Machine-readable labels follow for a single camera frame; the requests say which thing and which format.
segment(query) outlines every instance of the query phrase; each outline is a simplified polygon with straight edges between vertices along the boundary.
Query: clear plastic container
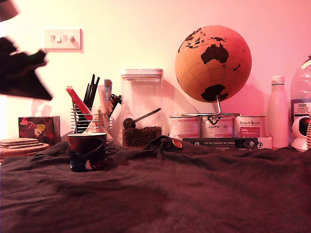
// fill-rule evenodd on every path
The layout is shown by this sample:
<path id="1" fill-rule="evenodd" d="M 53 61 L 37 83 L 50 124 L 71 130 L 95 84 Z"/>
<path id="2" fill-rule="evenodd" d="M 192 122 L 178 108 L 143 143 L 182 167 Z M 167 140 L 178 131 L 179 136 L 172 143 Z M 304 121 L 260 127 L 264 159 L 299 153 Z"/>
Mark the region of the clear plastic container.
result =
<path id="1" fill-rule="evenodd" d="M 311 114 L 311 55 L 295 73 L 291 84 L 291 124 Z"/>
<path id="2" fill-rule="evenodd" d="M 124 69 L 121 71 L 122 145 L 145 147 L 162 135 L 162 69 Z M 142 116 L 155 112 L 143 119 Z M 140 119 L 127 124 L 131 119 Z"/>

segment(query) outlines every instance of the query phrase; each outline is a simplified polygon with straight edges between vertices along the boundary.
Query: measuring scoop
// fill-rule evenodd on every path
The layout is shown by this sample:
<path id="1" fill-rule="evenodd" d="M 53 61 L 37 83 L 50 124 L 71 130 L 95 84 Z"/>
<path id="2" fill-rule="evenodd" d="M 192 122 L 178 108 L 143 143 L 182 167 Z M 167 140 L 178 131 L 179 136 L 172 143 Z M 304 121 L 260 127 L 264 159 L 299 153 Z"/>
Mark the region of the measuring scoop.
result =
<path id="1" fill-rule="evenodd" d="M 134 120 L 134 119 L 132 119 L 132 118 L 127 118 L 127 119 L 125 119 L 124 120 L 124 122 L 123 122 L 123 127 L 125 128 L 125 129 L 128 129 L 128 128 L 136 128 L 136 122 L 137 121 L 139 121 L 139 120 L 142 120 L 142 119 L 144 119 L 144 118 L 146 118 L 146 117 L 148 117 L 148 116 L 150 116 L 150 115 L 152 115 L 152 114 L 154 114 L 154 113 L 157 113 L 158 111 L 160 111 L 161 110 L 161 108 L 158 108 L 158 109 L 155 109 L 155 110 L 153 110 L 152 112 L 150 112 L 150 113 L 147 113 L 146 115 L 143 115 L 143 116 L 141 116 L 141 117 L 139 117 L 139 118 L 137 118 L 136 120 Z"/>

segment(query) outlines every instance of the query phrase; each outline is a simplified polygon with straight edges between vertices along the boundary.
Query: cork globe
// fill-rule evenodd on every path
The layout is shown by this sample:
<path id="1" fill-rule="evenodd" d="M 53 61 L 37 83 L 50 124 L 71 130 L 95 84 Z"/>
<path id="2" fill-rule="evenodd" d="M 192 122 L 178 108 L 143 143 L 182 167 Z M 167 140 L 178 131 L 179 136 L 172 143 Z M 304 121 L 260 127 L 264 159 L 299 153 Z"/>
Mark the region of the cork globe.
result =
<path id="1" fill-rule="evenodd" d="M 250 49 L 240 34 L 224 26 L 207 26 L 191 33 L 175 61 L 180 87 L 202 102 L 226 100 L 245 85 L 252 66 Z"/>

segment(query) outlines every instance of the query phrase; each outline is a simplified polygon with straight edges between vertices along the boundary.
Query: plastic bottle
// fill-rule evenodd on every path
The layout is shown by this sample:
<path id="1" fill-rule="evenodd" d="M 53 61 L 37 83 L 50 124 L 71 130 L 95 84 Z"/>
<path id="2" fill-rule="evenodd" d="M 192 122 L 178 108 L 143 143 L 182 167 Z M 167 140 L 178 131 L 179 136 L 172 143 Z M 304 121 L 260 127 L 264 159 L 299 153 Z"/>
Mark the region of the plastic bottle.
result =
<path id="1" fill-rule="evenodd" d="M 295 73 L 291 85 L 291 125 L 311 114 L 311 55 Z"/>
<path id="2" fill-rule="evenodd" d="M 272 77 L 272 92 L 267 111 L 267 130 L 272 137 L 272 147 L 288 146 L 289 138 L 289 109 L 284 88 L 284 77 Z"/>

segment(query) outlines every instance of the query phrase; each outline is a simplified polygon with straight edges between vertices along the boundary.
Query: stacked cans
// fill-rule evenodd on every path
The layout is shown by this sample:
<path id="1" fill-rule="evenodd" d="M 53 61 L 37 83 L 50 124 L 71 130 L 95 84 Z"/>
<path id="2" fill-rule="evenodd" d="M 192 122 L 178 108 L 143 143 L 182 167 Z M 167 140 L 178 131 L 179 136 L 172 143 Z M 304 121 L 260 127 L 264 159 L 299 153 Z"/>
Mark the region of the stacked cans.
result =
<path id="1" fill-rule="evenodd" d="M 242 116 L 231 113 L 216 116 L 173 116 L 169 120 L 169 137 L 265 137 L 264 121 L 264 116 Z"/>

